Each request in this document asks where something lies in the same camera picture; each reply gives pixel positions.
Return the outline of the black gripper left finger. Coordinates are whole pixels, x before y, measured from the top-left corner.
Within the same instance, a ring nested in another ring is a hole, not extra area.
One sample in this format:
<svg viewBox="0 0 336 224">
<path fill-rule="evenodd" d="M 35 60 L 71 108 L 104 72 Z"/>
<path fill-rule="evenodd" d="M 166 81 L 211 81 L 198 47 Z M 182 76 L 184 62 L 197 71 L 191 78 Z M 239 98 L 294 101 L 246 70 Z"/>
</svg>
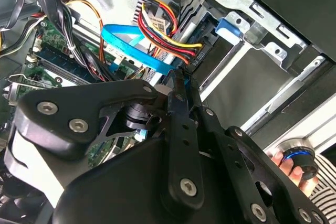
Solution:
<svg viewBox="0 0 336 224">
<path fill-rule="evenodd" d="M 148 140 L 164 138 L 173 113 L 197 126 L 190 117 L 190 80 L 172 70 L 163 91 L 144 80 L 123 80 L 27 93 L 12 128 L 13 175 L 41 190 L 56 209 L 70 184 L 94 169 L 88 165 L 94 145 L 137 129 L 147 130 Z"/>
</svg>

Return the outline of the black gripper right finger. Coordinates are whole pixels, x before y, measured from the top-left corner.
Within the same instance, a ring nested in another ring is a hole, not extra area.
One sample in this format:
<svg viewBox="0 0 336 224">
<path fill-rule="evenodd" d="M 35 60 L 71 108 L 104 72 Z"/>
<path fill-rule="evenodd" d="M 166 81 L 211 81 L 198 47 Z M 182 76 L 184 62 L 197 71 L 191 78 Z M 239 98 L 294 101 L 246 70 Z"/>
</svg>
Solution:
<svg viewBox="0 0 336 224">
<path fill-rule="evenodd" d="M 201 149 L 215 158 L 216 184 L 228 183 L 224 196 L 233 223 L 329 223 L 244 131 L 221 127 L 216 114 L 202 106 L 196 80 L 190 80 L 190 89 Z"/>
</svg>

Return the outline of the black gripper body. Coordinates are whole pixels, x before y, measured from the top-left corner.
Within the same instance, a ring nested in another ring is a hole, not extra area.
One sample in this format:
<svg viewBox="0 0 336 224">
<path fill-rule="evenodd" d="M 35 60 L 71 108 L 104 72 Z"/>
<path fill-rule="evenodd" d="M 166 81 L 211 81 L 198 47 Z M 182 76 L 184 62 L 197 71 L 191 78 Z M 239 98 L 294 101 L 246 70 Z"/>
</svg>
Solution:
<svg viewBox="0 0 336 224">
<path fill-rule="evenodd" d="M 164 138 L 147 140 L 77 178 L 53 223 L 233 223 L 225 187 L 201 131 L 172 114 Z"/>
</svg>

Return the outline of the person's hand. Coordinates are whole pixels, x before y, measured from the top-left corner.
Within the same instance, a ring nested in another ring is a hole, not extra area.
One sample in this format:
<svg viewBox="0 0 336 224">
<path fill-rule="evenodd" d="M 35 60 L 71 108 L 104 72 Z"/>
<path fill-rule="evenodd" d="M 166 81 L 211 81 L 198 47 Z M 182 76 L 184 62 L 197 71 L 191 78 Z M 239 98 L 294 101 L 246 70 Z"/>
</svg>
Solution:
<svg viewBox="0 0 336 224">
<path fill-rule="evenodd" d="M 319 182 L 318 177 L 303 180 L 302 168 L 295 166 L 292 158 L 284 158 L 283 156 L 282 152 L 278 152 L 271 157 L 271 160 L 307 197 L 310 197 Z"/>
</svg>

